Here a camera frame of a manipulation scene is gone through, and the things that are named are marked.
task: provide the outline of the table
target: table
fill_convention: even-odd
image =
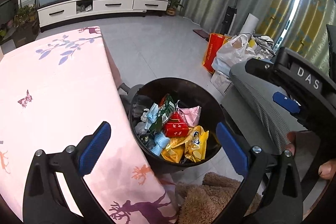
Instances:
[[[175,222],[176,210],[133,138],[120,84],[99,27],[56,34],[5,54],[0,62],[0,194],[20,219],[35,151],[61,152],[107,121],[111,139],[84,177],[98,202],[116,223]],[[80,214],[64,177],[58,174],[58,179],[71,211]]]

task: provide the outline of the trash can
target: trash can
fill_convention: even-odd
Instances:
[[[172,96],[174,102],[181,100],[179,103],[180,107],[191,108],[201,106],[202,110],[199,125],[202,126],[205,131],[209,130],[209,138],[207,140],[204,160],[200,162],[188,161],[183,164],[167,161],[149,151],[136,134],[134,127],[141,121],[140,118],[134,118],[132,115],[133,106],[137,101],[137,96],[145,95],[150,97],[154,103],[159,104],[161,99],[167,93]],[[180,78],[160,78],[147,83],[141,87],[133,97],[131,110],[129,111],[129,121],[134,138],[144,152],[147,161],[155,174],[177,172],[188,167],[203,164],[214,157],[221,149],[221,145],[217,141],[216,137],[216,126],[223,120],[224,114],[221,106],[209,92],[191,81]]]

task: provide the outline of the tv stand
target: tv stand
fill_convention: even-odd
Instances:
[[[77,4],[92,2],[92,10],[77,13]],[[110,17],[116,13],[142,13],[148,10],[166,11],[168,0],[60,0],[38,7],[41,31],[76,22]]]

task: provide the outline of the screw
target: screw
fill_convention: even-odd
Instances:
[[[68,152],[68,153],[72,153],[73,151],[75,150],[75,147],[73,145],[69,145],[65,151]]]
[[[292,152],[289,150],[285,150],[285,156],[286,157],[291,157],[292,156]]]
[[[43,150],[39,149],[35,152],[35,155],[39,157],[42,155],[42,153],[43,153]]]
[[[252,151],[256,154],[259,154],[259,153],[261,153],[262,150],[259,146],[253,146]]]

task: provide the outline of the pink plastic bag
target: pink plastic bag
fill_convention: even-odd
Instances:
[[[198,125],[201,115],[200,106],[193,108],[178,108],[177,112],[189,127],[195,127]]]

